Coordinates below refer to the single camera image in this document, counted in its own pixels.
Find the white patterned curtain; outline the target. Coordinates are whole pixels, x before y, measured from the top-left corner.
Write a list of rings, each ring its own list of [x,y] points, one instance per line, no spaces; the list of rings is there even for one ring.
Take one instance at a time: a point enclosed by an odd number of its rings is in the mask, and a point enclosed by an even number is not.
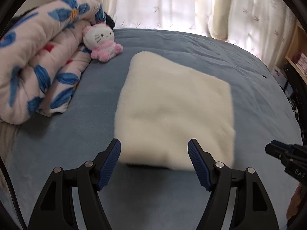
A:
[[[282,0],[99,0],[119,28],[182,31],[232,43],[271,69],[296,24]]]

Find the floral blue pink quilt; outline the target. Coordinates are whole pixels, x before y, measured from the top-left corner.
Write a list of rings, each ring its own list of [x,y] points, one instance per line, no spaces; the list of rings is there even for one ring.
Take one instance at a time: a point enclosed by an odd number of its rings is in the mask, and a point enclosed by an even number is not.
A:
[[[82,31],[105,20],[97,0],[56,0],[15,23],[1,39],[1,120],[64,113],[91,60]]]

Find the white cardboard box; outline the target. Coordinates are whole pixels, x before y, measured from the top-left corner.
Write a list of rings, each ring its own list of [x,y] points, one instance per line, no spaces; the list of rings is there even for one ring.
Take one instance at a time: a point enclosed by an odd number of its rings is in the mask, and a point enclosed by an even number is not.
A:
[[[287,77],[284,75],[283,71],[278,67],[274,67],[272,75],[280,87],[284,89],[287,83]]]

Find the white pink cat plush toy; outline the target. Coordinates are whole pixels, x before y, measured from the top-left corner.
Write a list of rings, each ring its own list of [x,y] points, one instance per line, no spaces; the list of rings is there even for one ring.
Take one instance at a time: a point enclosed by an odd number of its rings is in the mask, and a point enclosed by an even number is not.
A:
[[[91,58],[106,63],[122,54],[123,46],[115,42],[115,35],[106,23],[86,26],[82,30],[83,43],[91,51]]]

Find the black white patterned fabric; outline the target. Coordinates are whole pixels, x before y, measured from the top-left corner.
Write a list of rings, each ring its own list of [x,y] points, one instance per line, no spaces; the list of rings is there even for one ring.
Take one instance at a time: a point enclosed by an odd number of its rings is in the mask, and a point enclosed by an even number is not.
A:
[[[303,128],[302,128],[302,124],[300,123],[300,115],[299,115],[299,110],[298,110],[296,101],[295,101],[295,99],[292,99],[291,97],[288,98],[288,101],[290,103],[290,106],[291,106],[294,114],[295,114],[296,121],[299,124],[300,133],[301,133],[301,135],[303,135]]]

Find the wooden shelf unit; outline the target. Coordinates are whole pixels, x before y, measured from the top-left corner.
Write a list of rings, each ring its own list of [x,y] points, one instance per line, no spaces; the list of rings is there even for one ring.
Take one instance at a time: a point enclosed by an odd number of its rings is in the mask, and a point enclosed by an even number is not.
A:
[[[305,56],[306,32],[300,22],[297,20],[295,23],[294,34],[286,52],[285,59],[296,70],[306,84],[306,68],[304,69],[301,65],[299,65],[299,59],[303,59],[303,62],[306,62],[306,59],[304,60]]]

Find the cream fuzzy knit sweater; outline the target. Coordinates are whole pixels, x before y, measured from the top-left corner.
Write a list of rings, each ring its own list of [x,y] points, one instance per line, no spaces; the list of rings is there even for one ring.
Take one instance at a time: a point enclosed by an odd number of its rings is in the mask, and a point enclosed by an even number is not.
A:
[[[193,169],[189,140],[217,161],[234,163],[234,112],[229,83],[143,51],[130,62],[115,115],[119,160]]]

